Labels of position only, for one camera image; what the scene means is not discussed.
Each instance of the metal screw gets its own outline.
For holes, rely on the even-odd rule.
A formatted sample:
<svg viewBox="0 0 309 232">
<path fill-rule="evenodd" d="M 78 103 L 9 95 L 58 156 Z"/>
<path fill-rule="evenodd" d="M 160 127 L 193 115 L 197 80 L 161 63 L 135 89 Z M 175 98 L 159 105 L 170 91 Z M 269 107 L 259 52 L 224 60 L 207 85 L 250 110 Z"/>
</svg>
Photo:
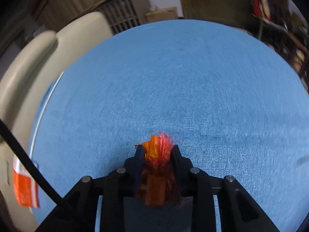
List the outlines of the metal screw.
<svg viewBox="0 0 309 232">
<path fill-rule="evenodd" d="M 197 167 L 193 167 L 190 169 L 191 173 L 199 173 L 200 170 Z"/>
<path fill-rule="evenodd" d="M 126 169 L 124 167 L 120 167 L 117 169 L 117 173 L 125 173 Z"/>
<path fill-rule="evenodd" d="M 233 182 L 235 180 L 235 177 L 233 175 L 228 175 L 225 177 L 229 182 Z"/>
<path fill-rule="evenodd" d="M 84 182 L 84 183 L 87 183 L 91 180 L 91 177 L 90 176 L 84 176 L 81 181 Z"/>
</svg>

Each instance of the table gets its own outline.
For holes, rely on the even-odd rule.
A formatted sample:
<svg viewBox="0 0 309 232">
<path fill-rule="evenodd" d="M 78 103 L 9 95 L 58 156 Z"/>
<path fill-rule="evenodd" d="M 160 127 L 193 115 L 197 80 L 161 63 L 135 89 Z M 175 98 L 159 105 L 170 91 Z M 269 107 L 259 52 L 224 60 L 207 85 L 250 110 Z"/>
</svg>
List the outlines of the table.
<svg viewBox="0 0 309 232">
<path fill-rule="evenodd" d="M 107 175 L 135 144 L 163 131 L 194 166 L 234 175 L 281 232 L 296 231 L 309 212 L 308 106 L 297 74 L 257 39 L 206 21 L 145 24 L 64 72 L 33 160 L 64 196 L 84 175 Z M 40 223 L 54 204 L 41 190 L 39 198 Z M 190 212 L 190 200 L 161 210 L 129 198 L 126 229 L 186 231 Z"/>
</svg>

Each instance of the black strap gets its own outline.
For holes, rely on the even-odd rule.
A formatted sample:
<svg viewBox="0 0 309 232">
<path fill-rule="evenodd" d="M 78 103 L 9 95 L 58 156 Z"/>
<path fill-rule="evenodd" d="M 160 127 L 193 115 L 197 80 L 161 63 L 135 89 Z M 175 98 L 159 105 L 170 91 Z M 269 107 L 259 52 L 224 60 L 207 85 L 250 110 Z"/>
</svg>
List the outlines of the black strap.
<svg viewBox="0 0 309 232">
<path fill-rule="evenodd" d="M 64 208 L 75 221 L 77 221 L 80 225 L 82 225 L 87 231 L 90 231 L 90 226 L 85 221 L 85 219 L 81 216 L 81 214 L 72 208 L 54 189 L 53 187 L 46 181 L 40 171 L 36 168 L 36 166 L 32 163 L 31 159 L 28 157 L 27 153 L 18 143 L 14 135 L 7 128 L 7 126 L 0 119 L 0 135 L 4 139 L 4 141 L 11 148 L 13 153 L 18 157 L 20 162 L 24 165 L 25 169 L 29 172 L 32 178 L 37 182 L 40 188 L 56 203 L 56 205 Z"/>
</svg>

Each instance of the beige sofa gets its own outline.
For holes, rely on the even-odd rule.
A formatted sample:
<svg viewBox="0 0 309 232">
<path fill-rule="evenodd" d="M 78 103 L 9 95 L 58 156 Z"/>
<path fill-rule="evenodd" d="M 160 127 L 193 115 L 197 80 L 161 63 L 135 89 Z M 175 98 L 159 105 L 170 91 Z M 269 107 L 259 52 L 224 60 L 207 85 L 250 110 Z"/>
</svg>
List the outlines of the beige sofa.
<svg viewBox="0 0 309 232">
<path fill-rule="evenodd" d="M 0 81 L 0 118 L 24 149 L 28 146 L 39 102 L 50 83 L 84 53 L 111 36 L 104 15 L 93 12 L 58 33 L 41 33 L 18 54 Z M 8 177 L 3 170 L 0 175 L 0 190 L 12 221 L 21 231 L 34 231 L 37 224 L 29 208 L 19 206 L 14 198 L 13 153 L 2 139 L 0 157 L 0 163 L 8 164 Z"/>
</svg>

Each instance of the orange plastic bag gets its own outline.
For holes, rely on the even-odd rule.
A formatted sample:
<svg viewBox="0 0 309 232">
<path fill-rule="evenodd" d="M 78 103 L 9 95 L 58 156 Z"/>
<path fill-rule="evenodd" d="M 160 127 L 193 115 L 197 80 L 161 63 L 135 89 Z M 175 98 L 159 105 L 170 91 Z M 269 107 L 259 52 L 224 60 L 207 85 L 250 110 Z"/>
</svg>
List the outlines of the orange plastic bag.
<svg viewBox="0 0 309 232">
<path fill-rule="evenodd" d="M 19 205 L 39 208 L 38 184 L 16 156 L 13 158 L 13 184 L 15 198 Z"/>
<path fill-rule="evenodd" d="M 142 174 L 138 196 L 149 206 L 160 206 L 168 201 L 177 201 L 176 181 L 169 164 L 172 138 L 165 133 L 151 135 L 150 141 L 142 143 L 145 147 L 145 170 Z"/>
</svg>

